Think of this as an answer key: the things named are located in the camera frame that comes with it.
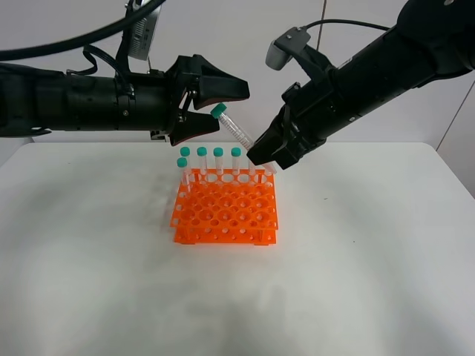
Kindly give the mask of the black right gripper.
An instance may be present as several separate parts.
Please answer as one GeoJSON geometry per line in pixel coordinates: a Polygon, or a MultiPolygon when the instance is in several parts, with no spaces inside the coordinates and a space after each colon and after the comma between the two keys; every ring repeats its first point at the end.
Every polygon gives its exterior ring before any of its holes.
{"type": "Polygon", "coordinates": [[[335,83],[329,59],[305,47],[295,60],[309,82],[287,90],[284,106],[268,129],[257,139],[247,156],[254,164],[276,162],[286,170],[302,156],[323,145],[335,132],[356,121],[335,83]]]}

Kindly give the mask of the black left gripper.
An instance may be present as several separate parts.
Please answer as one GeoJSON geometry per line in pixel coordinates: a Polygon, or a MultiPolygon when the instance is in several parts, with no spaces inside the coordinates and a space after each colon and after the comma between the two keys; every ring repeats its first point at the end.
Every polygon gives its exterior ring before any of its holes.
{"type": "Polygon", "coordinates": [[[232,76],[201,55],[179,56],[166,72],[132,76],[128,129],[156,131],[172,146],[220,130],[211,114],[189,112],[221,102],[249,98],[248,82],[232,76]]]}

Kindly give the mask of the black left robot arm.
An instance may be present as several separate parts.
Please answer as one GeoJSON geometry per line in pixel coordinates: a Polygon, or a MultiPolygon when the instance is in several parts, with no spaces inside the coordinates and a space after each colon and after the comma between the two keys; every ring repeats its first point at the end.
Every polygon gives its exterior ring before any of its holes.
{"type": "Polygon", "coordinates": [[[248,83],[200,55],[179,56],[166,72],[79,76],[1,65],[1,137],[52,131],[147,131],[175,146],[219,131],[200,109],[250,97],[248,83]]]}

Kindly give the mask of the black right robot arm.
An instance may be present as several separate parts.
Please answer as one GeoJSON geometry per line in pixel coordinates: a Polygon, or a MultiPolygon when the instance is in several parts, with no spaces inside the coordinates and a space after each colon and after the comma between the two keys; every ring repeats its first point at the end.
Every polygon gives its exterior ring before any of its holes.
{"type": "Polygon", "coordinates": [[[474,3],[409,1],[396,24],[341,67],[293,27],[269,46],[266,64],[295,60],[308,75],[282,96],[283,107],[248,151],[256,165],[296,164],[329,136],[414,88],[474,69],[474,3]]]}

